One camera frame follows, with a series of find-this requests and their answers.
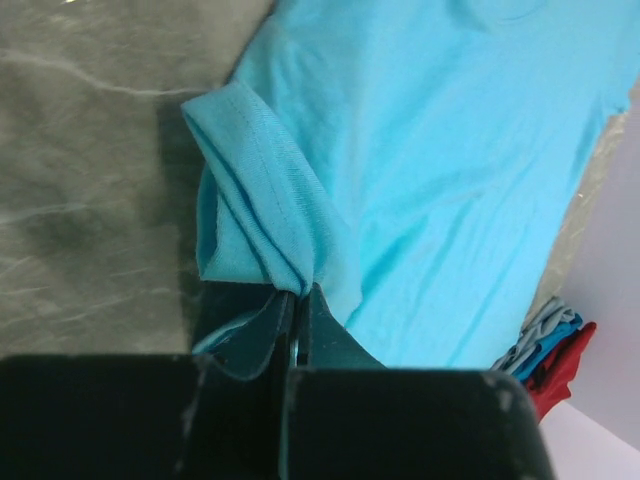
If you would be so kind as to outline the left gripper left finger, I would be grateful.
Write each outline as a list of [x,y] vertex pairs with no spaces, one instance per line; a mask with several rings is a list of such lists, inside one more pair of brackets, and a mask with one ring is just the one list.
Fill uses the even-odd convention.
[[271,294],[212,353],[1,363],[5,479],[274,479],[295,299]]

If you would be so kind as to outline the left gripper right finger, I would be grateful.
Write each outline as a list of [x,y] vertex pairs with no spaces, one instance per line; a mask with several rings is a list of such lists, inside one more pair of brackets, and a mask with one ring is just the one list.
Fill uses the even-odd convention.
[[381,366],[303,300],[282,415],[286,479],[550,479],[534,407],[511,376]]

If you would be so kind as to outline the light blue t-shirt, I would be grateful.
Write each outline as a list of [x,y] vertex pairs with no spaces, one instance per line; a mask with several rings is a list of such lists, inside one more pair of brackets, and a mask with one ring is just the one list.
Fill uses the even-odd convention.
[[388,366],[488,367],[638,71],[635,1],[280,1],[183,105],[200,276],[319,285]]

